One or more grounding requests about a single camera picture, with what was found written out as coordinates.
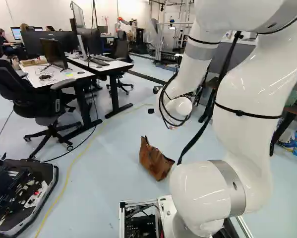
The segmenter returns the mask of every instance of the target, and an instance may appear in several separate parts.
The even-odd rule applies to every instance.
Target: woman
[[[25,31],[27,31],[27,27],[29,27],[29,25],[27,25],[26,23],[22,23],[22,24],[20,25],[20,32],[25,32]],[[24,41],[23,41],[23,37],[22,37],[21,34],[20,34],[20,40],[21,40],[21,42],[23,43],[23,45],[25,45],[25,44],[24,44]]]
[[[29,27],[28,24],[26,24],[26,23],[22,23],[22,24],[20,25],[20,31],[27,31],[27,27]]]
[[[13,43],[9,42],[6,39],[5,31],[1,28],[0,28],[0,45],[2,46],[5,55],[10,56],[10,55],[16,54],[16,51],[12,47]]]
[[[55,31],[55,29],[52,26],[46,26],[46,31]]]

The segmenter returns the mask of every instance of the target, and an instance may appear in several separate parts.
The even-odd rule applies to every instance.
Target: white robotic arm
[[[297,82],[297,0],[199,0],[195,12],[180,71],[162,98],[170,113],[190,113],[190,100],[178,96],[197,88],[225,32],[261,33],[217,92],[213,129],[225,158],[181,164],[171,174],[177,214],[194,234],[209,237],[224,218],[256,211],[271,196],[270,142]]]

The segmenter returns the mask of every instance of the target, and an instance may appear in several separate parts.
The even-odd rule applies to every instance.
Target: black office chair
[[[127,36],[126,36],[125,31],[119,31],[118,38],[114,38],[112,48],[113,48],[112,53],[109,55],[105,55],[105,56],[116,59],[116,60],[120,60],[123,62],[128,62],[128,63],[133,62],[133,60],[130,58],[130,56],[128,54],[128,42],[127,42]],[[134,88],[134,85],[122,83],[120,81],[120,78],[122,78],[122,75],[120,75],[118,77],[117,87],[122,89],[128,95],[129,91],[127,91],[124,87]]]
[[[0,46],[0,57],[3,52]],[[22,79],[5,60],[0,59],[0,94],[2,97],[14,102],[14,111],[24,118],[35,118],[39,125],[47,126],[48,129],[25,135],[24,139],[30,141],[33,137],[44,135],[44,139],[30,154],[29,159],[35,155],[47,143],[50,137],[57,137],[60,143],[67,144],[67,150],[72,150],[72,142],[66,140],[58,132],[72,127],[82,126],[81,122],[70,125],[57,126],[58,118],[64,114],[67,103],[75,99],[75,95],[62,93],[62,88],[71,87],[75,79],[67,79],[52,85],[50,88],[35,89],[26,79]]]

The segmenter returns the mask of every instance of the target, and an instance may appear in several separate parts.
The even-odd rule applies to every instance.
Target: floor
[[[155,65],[153,64],[153,60],[141,58],[138,56],[130,57],[135,61],[134,67],[131,69],[132,71],[142,73],[165,82],[167,82],[168,79],[170,79],[171,76],[174,74],[174,72],[172,71],[155,67]]]
[[[169,71],[151,67],[150,60],[143,59],[147,60],[147,67],[142,58],[134,60],[135,68],[140,73],[150,71],[151,75],[167,79],[165,75]],[[177,130],[167,130],[156,114],[147,113],[147,109],[152,108],[155,103],[152,88],[156,83],[131,74],[125,74],[122,81],[133,83],[135,88],[128,96],[123,91],[119,92],[120,105],[132,102],[134,106],[125,113],[104,120],[85,144],[53,161],[59,167],[58,185],[35,223],[21,234],[20,238],[35,237],[45,213],[64,185],[68,166],[88,142],[89,149],[74,164],[67,189],[54,207],[39,237],[117,238],[120,201],[145,201],[169,194],[168,178],[156,182],[139,164],[140,137],[147,135],[152,145],[158,147],[167,157],[177,160],[182,148],[199,130],[197,119],[204,108],[199,106],[184,126]],[[106,82],[101,82],[103,90],[97,92],[94,97],[98,116],[102,119],[104,114],[111,110],[105,84]],[[0,96],[0,129],[11,110],[12,103]],[[94,108],[91,116],[96,117]],[[79,117],[77,111],[65,114],[60,118],[60,123],[74,122]],[[23,135],[42,129],[44,128],[36,125],[34,119],[24,119],[13,113],[0,136],[0,154],[7,152],[10,159],[27,158],[41,139],[26,143],[22,139]],[[74,145],[87,137],[90,131],[75,137],[72,140]],[[37,157],[43,161],[65,152],[64,146],[56,140],[50,140]],[[185,155],[183,163],[221,159],[224,154],[225,149],[209,125],[200,140]],[[271,158],[271,168],[274,180],[271,202],[259,212],[243,217],[256,238],[297,237],[297,157],[276,146],[275,155]],[[237,225],[236,229],[243,238]]]

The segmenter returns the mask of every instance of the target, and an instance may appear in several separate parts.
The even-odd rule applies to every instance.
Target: wall
[[[126,21],[137,19],[138,27],[145,28],[150,19],[150,5],[148,0],[95,0],[99,25],[105,25],[104,17],[108,20],[109,32],[114,33],[119,15]],[[86,27],[91,28],[92,0],[75,0],[84,14]],[[27,23],[30,26],[53,26],[56,30],[71,30],[69,18],[73,18],[70,9],[71,0],[0,0],[0,28],[6,32],[9,40],[13,41],[11,26]],[[121,29],[130,30],[130,26],[121,24]]]

